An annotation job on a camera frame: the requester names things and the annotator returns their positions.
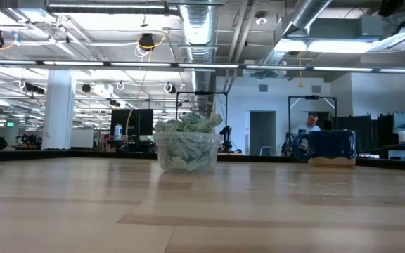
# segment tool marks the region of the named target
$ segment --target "ceiling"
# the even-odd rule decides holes
[[[266,11],[267,22],[263,25],[252,23],[247,35],[247,46],[243,47],[240,55],[240,62],[245,60],[259,60],[263,58],[274,47],[274,30],[278,17],[283,17],[294,10],[295,2],[289,1],[261,1],[257,11]],[[215,52],[216,63],[226,63],[229,49],[233,39],[233,28],[237,21],[241,1],[230,0],[223,6],[217,8],[217,24],[215,38],[217,47]],[[357,19],[363,15],[375,15],[380,1],[348,1],[334,0],[325,9],[319,18],[345,18]],[[185,62],[187,60],[186,49],[180,45],[185,44],[183,27],[180,18],[176,16],[163,15],[126,15],[126,14],[67,14],[68,21],[62,25],[75,38],[82,42],[82,45],[67,38],[70,34],[65,33],[54,25],[37,24],[26,25],[22,30],[11,30],[4,28],[4,47],[14,42],[15,35],[18,36],[18,43],[15,43],[7,50],[0,51],[0,59],[30,59],[30,60],[106,60],[106,61],[150,61],[156,62]],[[20,24],[7,18],[0,13],[0,26],[17,26]],[[49,41],[47,31],[53,35],[54,43]],[[137,51],[137,39],[143,33],[152,33],[156,44],[152,55],[141,57]],[[301,59],[298,56],[287,55],[283,60],[288,65],[353,65],[362,55],[354,53],[313,53],[302,52]],[[398,61],[398,55],[389,60],[386,56],[384,63],[391,63],[395,67],[405,67],[405,63]],[[128,108],[153,108],[157,110],[157,118],[163,117],[162,110],[169,110],[167,117],[173,117],[175,95],[164,91],[164,85],[168,82],[175,85],[179,91],[193,91],[191,72],[158,72],[141,70],[73,70],[72,74],[77,79],[76,88],[76,112],[80,108],[86,108],[90,116],[92,108],[111,108],[108,101],[88,101],[84,98],[97,96],[94,93],[84,93],[83,84],[108,84],[114,86],[113,94],[118,98],[141,98],[140,101],[130,101]],[[326,78],[329,73],[305,72],[304,77]],[[287,72],[287,78],[299,76],[299,72]],[[20,88],[20,80],[30,82],[43,89],[47,88],[48,70],[45,69],[21,69],[0,67],[0,96],[31,96]],[[17,115],[34,115],[37,118],[25,121],[27,128],[41,126],[44,110],[44,97],[37,96],[37,99],[4,99],[10,106],[3,106],[0,103],[0,110],[15,110]],[[154,99],[157,102],[145,102],[144,98]],[[193,103],[184,103],[180,108],[188,111]],[[0,118],[14,118],[13,113],[0,113]],[[75,117],[75,124],[99,122],[97,128],[105,127],[107,119],[95,117],[94,119],[82,119]]]

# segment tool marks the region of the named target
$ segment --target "doorway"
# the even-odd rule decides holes
[[[264,146],[276,154],[276,112],[251,112],[250,134],[250,155],[260,155]]]

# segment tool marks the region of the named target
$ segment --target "pipe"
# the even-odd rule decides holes
[[[180,16],[177,5],[164,4],[101,4],[88,1],[49,1],[46,9],[55,14],[93,13],[93,14],[147,14]]]
[[[215,7],[207,5],[181,5],[179,6],[183,19],[184,36],[186,44],[195,46],[208,46],[207,48],[188,48],[187,56],[191,63],[212,63],[214,49]],[[211,72],[192,71],[191,79],[194,91],[210,91]],[[196,98],[198,110],[201,114],[209,116],[212,112],[207,101]]]
[[[237,45],[237,41],[238,41],[238,35],[240,35],[240,29],[241,29],[242,24],[243,24],[243,18],[245,17],[247,5],[248,5],[248,0],[243,0],[242,5],[240,7],[240,10],[238,12],[238,21],[237,21],[235,31],[233,33],[232,42],[231,42],[231,48],[229,49],[228,63],[232,62],[233,52],[236,49],[236,45]]]
[[[233,60],[234,63],[237,63],[238,60],[240,60],[240,56],[242,54],[243,47],[245,46],[246,39],[247,39],[248,34],[250,32],[252,21],[255,19],[254,16],[255,16],[255,13],[256,13],[256,10],[257,10],[257,5],[259,5],[259,2],[260,2],[260,0],[253,0],[253,2],[252,2],[251,9],[250,9],[250,15],[247,18],[246,26],[245,26],[245,29],[242,32],[242,37],[240,38],[240,43],[238,45],[238,49],[237,49],[237,52],[236,52],[236,57]]]
[[[278,28],[276,28],[275,33],[277,38],[277,41],[275,41],[276,45],[278,45],[283,36],[296,30],[305,30],[308,34],[310,25],[321,12],[328,7],[331,1],[332,0],[299,0],[296,4],[295,11],[291,13],[290,22],[286,22],[287,17],[279,20]],[[286,53],[286,51],[273,49],[260,61],[260,65],[277,65],[284,58]]]

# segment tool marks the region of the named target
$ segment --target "computer monitor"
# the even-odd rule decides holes
[[[115,132],[115,126],[123,126],[123,135],[126,134],[126,121],[131,109],[112,110],[110,123],[110,135]],[[153,114],[152,109],[135,109],[129,119],[128,134],[130,136],[152,135],[153,134]]]

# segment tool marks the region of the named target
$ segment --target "wooden table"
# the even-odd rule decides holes
[[[0,162],[0,252],[405,253],[405,171]]]

